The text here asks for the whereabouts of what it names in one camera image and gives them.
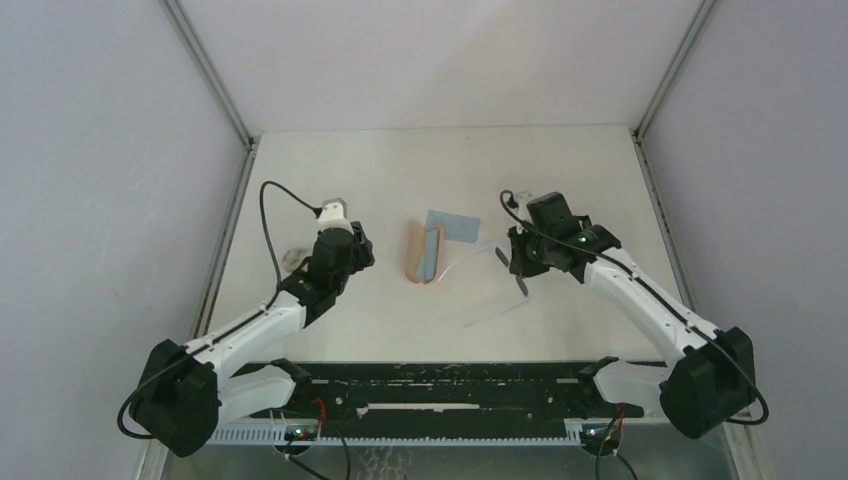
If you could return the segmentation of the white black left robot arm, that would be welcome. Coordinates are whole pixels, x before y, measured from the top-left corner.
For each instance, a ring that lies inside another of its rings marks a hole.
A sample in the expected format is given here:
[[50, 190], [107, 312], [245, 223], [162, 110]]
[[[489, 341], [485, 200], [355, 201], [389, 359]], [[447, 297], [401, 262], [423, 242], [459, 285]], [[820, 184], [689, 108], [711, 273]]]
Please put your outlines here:
[[349, 278], [373, 266], [373, 244], [358, 221], [319, 231], [311, 256], [282, 279], [270, 302], [185, 344], [164, 340], [150, 352], [135, 391], [119, 409], [179, 457], [203, 447], [222, 425], [288, 403], [293, 375], [278, 366], [240, 370], [332, 307]]

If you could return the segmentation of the pink glasses case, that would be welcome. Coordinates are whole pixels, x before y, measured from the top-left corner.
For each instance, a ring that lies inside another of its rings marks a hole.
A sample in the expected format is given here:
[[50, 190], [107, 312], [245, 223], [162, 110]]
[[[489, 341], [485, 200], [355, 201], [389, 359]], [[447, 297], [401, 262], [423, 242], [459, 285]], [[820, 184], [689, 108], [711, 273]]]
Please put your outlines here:
[[423, 248], [423, 237], [427, 230], [425, 225], [419, 221], [409, 221], [406, 225], [406, 248], [404, 254], [404, 275], [413, 284], [429, 285], [436, 283], [440, 278], [440, 267], [442, 264], [444, 230], [442, 228], [442, 243], [440, 247], [440, 260], [435, 280], [429, 284], [420, 283], [415, 270]]

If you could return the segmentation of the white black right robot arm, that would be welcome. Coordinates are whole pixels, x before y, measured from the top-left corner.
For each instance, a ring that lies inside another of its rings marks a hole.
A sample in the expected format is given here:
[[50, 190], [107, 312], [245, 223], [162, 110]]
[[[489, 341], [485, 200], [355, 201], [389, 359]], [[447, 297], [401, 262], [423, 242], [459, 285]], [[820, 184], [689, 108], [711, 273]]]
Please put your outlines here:
[[757, 426], [769, 419], [756, 382], [753, 342], [742, 329], [723, 330], [685, 307], [613, 233], [574, 214], [561, 193], [503, 190], [498, 200], [514, 222], [507, 233], [513, 276], [551, 270], [571, 275], [614, 305], [660, 354], [660, 366], [616, 356], [596, 361], [579, 374], [588, 394], [658, 413], [691, 439], [723, 423]]

